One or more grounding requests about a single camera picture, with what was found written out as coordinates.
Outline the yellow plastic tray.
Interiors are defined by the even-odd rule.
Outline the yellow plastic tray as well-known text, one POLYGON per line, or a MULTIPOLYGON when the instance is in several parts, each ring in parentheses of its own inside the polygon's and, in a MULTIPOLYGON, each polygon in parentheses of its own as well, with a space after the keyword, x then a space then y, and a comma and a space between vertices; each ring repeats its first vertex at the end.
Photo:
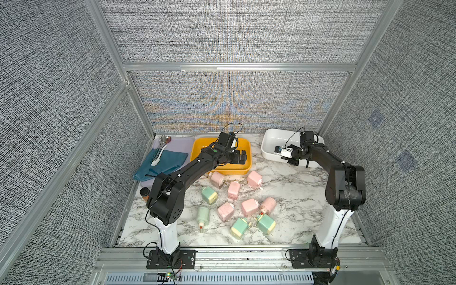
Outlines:
MULTIPOLYGON (((222 175, 245 175, 252 167, 252 151, 251 144, 245 138, 239 138, 239 145, 236 149, 236 158, 232 163, 226 165, 217 166, 215 172, 221 173, 222 175)), ((192 152, 191 160, 194 160, 202 151, 203 148, 209 146, 211 143, 216 141, 216 137, 201 137, 195 140, 192 152)))

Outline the white plastic tray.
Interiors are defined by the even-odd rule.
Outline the white plastic tray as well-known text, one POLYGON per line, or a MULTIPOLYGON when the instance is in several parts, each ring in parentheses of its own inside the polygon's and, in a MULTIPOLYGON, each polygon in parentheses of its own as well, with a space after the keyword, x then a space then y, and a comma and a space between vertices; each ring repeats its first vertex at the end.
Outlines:
POLYGON ((274 150, 276 146, 285 147, 290 144, 295 146, 300 145, 299 133, 282 129, 268 129, 266 130, 261 143, 262 156, 266 160, 287 164, 287 160, 282 159, 281 155, 275 153, 274 150))

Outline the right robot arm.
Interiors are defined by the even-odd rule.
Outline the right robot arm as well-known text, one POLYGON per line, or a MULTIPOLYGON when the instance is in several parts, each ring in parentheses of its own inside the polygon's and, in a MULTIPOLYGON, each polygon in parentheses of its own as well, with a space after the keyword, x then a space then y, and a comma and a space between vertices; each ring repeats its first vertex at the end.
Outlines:
POLYGON ((302 131, 300 145, 275 146, 288 164, 316 162, 328 173, 325 199, 329 205, 323 224, 306 251, 305 263, 313 267, 337 266, 340 236, 349 218, 366 201, 365 170, 339 158, 312 131, 302 131))

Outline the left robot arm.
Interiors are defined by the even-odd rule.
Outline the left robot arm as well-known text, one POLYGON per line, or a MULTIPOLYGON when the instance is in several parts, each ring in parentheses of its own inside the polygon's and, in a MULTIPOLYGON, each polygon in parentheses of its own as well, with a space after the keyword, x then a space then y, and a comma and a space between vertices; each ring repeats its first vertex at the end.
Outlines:
POLYGON ((157 248, 165 255, 179 251, 176 221, 185 204, 187 189, 199 178, 220 165, 232 163, 239 145, 236 134, 221 132, 200 154, 183 168, 171 174, 156 176, 147 201, 146 223, 158 230, 157 248))

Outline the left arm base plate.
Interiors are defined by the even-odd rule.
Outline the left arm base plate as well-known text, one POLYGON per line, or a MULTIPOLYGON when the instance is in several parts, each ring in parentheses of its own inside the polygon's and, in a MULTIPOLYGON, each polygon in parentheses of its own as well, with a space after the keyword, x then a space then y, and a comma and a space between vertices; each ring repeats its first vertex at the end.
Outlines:
POLYGON ((194 269, 196 255, 196 250, 177 249, 173 254, 165 254, 156 248, 149 252, 146 268, 148 270, 170 270, 173 268, 176 271, 178 269, 194 269))

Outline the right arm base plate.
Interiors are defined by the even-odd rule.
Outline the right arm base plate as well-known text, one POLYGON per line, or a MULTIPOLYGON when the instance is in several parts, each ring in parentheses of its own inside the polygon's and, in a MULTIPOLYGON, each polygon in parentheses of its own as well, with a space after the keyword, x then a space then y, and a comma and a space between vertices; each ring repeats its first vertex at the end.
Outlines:
POLYGON ((319 268, 329 270, 340 268, 337 249, 288 249, 285 256, 292 263, 294 269, 319 268))

